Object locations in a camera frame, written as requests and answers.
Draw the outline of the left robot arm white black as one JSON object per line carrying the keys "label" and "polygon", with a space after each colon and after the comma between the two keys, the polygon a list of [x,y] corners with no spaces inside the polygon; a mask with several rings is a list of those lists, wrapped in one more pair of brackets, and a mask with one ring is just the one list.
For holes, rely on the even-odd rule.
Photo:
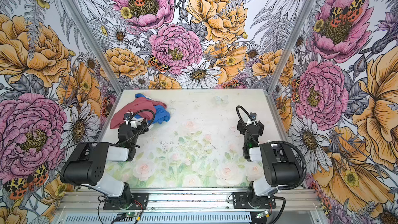
{"label": "left robot arm white black", "polygon": [[133,204],[127,182],[117,180],[105,172],[107,162],[131,162],[136,155],[138,136],[147,132],[149,122],[140,113],[126,113],[118,128],[118,142],[80,143],[60,172],[63,183],[84,186],[102,193],[106,204],[126,209]]}

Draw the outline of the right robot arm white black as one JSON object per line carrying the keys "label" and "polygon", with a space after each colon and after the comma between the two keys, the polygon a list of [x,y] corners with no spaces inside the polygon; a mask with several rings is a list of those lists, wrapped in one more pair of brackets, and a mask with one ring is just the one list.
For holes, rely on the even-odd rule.
{"label": "right robot arm white black", "polygon": [[307,173],[305,157],[296,146],[286,141],[260,143],[264,124],[256,120],[256,114],[248,112],[245,112],[248,120],[244,121],[240,110],[244,109],[238,106],[237,131],[244,137],[243,157],[249,162],[261,162],[263,175],[250,182],[245,196],[234,197],[234,200],[241,208],[272,208],[276,193],[302,185]]}

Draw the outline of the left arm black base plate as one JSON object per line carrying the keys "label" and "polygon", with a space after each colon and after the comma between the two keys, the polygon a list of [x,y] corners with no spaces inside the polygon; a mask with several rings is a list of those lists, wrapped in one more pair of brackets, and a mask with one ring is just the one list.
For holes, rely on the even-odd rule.
{"label": "left arm black base plate", "polygon": [[145,210],[149,201],[148,198],[148,193],[131,193],[129,197],[109,198],[104,203],[103,210]]}

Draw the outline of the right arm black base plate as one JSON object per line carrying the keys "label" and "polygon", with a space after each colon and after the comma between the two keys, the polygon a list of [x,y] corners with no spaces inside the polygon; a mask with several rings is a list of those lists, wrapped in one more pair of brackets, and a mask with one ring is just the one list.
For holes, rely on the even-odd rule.
{"label": "right arm black base plate", "polygon": [[272,198],[249,195],[247,192],[233,192],[232,204],[234,209],[272,209],[276,202]]}

